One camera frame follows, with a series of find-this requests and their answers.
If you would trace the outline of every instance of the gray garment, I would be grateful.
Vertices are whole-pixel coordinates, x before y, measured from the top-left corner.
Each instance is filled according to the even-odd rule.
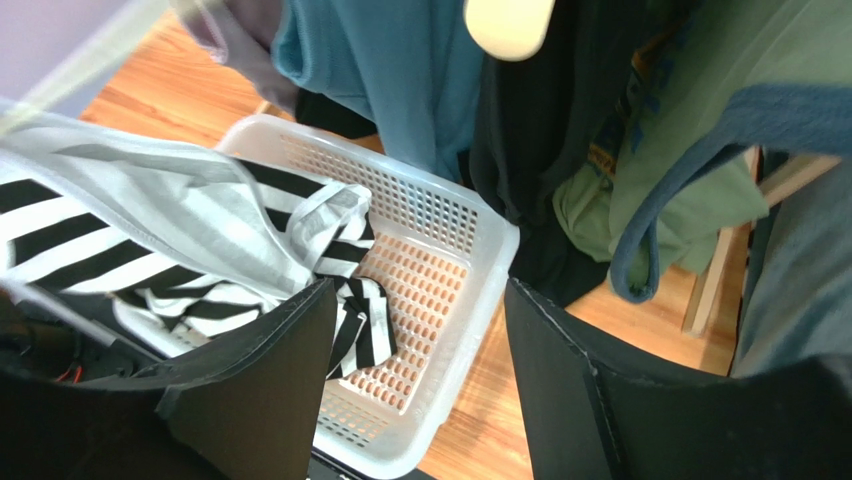
[[[758,225],[731,376],[852,355],[852,163],[841,162]],[[771,228],[764,242],[761,229]]]
[[[299,87],[272,65],[269,45],[282,0],[169,0],[184,28],[213,61],[233,68],[270,103],[293,115]]]

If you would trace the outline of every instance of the basket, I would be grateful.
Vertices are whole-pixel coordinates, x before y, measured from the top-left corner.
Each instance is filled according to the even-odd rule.
[[[517,228],[459,185],[277,117],[241,120],[217,149],[372,191],[376,244],[358,274],[388,291],[399,353],[326,383],[314,447],[373,478],[408,473],[464,383],[503,293]]]

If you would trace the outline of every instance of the striped garment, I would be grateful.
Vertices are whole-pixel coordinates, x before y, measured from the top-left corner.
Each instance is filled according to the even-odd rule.
[[[330,277],[328,378],[396,353],[384,290],[353,278],[374,243],[367,189],[62,122],[0,139],[0,284],[109,293],[119,323],[173,357]]]

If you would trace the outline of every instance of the hanging clothes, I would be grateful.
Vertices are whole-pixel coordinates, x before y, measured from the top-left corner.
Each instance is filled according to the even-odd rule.
[[[607,119],[595,138],[586,165],[554,194],[554,210],[566,235],[595,260],[612,260],[625,219],[630,218],[651,188],[671,168],[683,152],[683,145],[697,140],[692,119],[697,112],[705,110],[707,104],[720,101],[713,95],[693,94],[692,103],[668,97],[670,91],[689,90],[689,84],[674,86],[672,83],[696,81],[693,75],[672,75],[672,63],[677,64],[672,54],[668,54],[658,68],[652,69],[672,34],[683,23],[676,21],[673,27],[637,51],[631,81],[617,113]],[[678,33],[677,55],[697,55],[689,45],[683,45],[683,35],[683,32]],[[704,80],[708,84],[718,82],[719,77],[726,74],[722,70],[710,72],[707,75],[712,78]],[[666,86],[658,87],[651,97],[645,97],[652,80]],[[664,108],[674,111],[660,112]],[[632,143],[623,145],[626,124],[634,111],[639,118],[633,121],[642,123],[643,135],[641,140],[634,138]],[[666,121],[657,123],[661,118]],[[660,271],[677,263],[686,270],[703,272],[713,257],[719,229],[742,225],[767,212],[768,206],[744,162],[729,163],[708,174],[684,189],[662,211],[657,225]],[[630,270],[630,283],[643,285],[647,272],[647,257],[638,256]]]
[[[370,198],[359,185],[45,116],[0,138],[0,282],[111,292],[125,329],[174,356],[331,277],[338,378],[396,351],[384,290],[354,278],[374,243]]]
[[[665,146],[677,161],[644,200],[629,200],[638,204],[635,214],[611,221],[613,230],[623,230],[610,272],[620,296],[641,302],[654,295],[664,207],[681,191],[701,188],[705,175],[728,168],[749,146],[852,154],[852,89],[845,88],[852,87],[850,21],[852,4],[843,0],[702,3],[677,48],[662,60],[657,93],[629,134],[622,150],[629,155],[619,158],[620,172],[641,175],[638,155],[654,144],[651,125],[679,133]],[[687,117],[688,123],[679,123]],[[630,281],[638,255],[648,265],[641,285]]]
[[[302,90],[272,65],[281,0],[170,0],[184,28],[213,61],[252,82],[258,95],[297,122],[346,138],[376,134],[376,125],[325,95]]]
[[[291,0],[272,58],[300,87],[374,121],[388,156],[458,181],[482,51],[462,0]]]
[[[600,285],[608,264],[568,241],[551,196],[582,166],[624,94],[633,52],[689,3],[557,0],[538,53],[485,59],[471,181],[521,229],[511,274],[559,305]]]

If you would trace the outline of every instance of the white plastic basket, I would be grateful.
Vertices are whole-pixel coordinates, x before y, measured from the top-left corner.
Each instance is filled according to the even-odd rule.
[[[517,228],[461,186],[269,115],[241,120],[217,149],[373,192],[377,241],[359,273],[387,289],[400,351],[326,384],[314,446],[377,479],[411,471],[446,421],[497,308]]]

